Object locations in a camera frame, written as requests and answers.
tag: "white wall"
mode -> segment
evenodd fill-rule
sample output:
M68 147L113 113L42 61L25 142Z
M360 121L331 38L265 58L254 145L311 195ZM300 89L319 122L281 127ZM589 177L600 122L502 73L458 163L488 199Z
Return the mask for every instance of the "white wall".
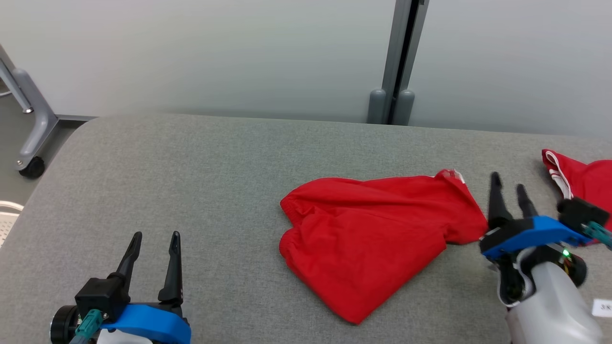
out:
M365 122L394 0L19 0L0 44L58 114Z
M430 0L410 125L610 136L612 1Z

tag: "black wheel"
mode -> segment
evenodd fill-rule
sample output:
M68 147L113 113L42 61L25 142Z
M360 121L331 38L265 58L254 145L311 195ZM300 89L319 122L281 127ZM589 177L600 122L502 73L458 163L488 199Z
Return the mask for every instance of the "black wheel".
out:
M45 162L40 157L34 157L26 168L19 171L19 174L28 179L36 179L42 176L43 172L45 172Z
M62 306L53 320L49 337L52 344L68 344L75 336L78 327L78 309L76 306Z
M581 286L586 280L587 268L582 258L572 255L572 267L569 269L570 279L576 287Z

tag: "white chair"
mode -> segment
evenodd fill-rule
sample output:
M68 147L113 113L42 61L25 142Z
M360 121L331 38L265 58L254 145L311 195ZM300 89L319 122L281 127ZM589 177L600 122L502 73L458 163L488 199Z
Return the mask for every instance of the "white chair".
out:
M8 202L8 201L0 201L0 208L11 208L21 212L23 210L23 206L17 203ZM0 247L4 243L6 236L9 235L10 229L13 228L15 221L17 221L17 217L19 214L14 212L1 212L0 211Z

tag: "red cloth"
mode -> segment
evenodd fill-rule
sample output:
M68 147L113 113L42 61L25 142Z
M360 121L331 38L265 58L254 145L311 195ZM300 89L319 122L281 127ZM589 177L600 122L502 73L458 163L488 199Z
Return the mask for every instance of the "red cloth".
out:
M585 164L550 149L542 149L542 161L564 198L579 197L612 214L612 160ZM612 230L612 221L605 227Z
M280 205L289 268L346 321L361 323L445 248L478 240L487 221L456 171L306 183Z

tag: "gray table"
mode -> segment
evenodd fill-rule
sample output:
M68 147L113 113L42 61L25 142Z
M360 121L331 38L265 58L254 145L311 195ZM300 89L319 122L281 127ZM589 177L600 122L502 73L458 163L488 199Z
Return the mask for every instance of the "gray table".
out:
M79 128L0 250L0 342L46 343L49 320L89 277L113 271L144 234L130 294L154 301L173 230L183 238L193 343L509 343L496 276L476 244L450 246L361 326L334 315L286 267L278 202L312 179L373 179L455 168L482 209L491 171L522 182L541 214L559 192L551 148L585 162L612 142L581 138L205 116L121 116ZM612 253L577 250L587 303L612 298ZM608 341L612 319L598 319Z

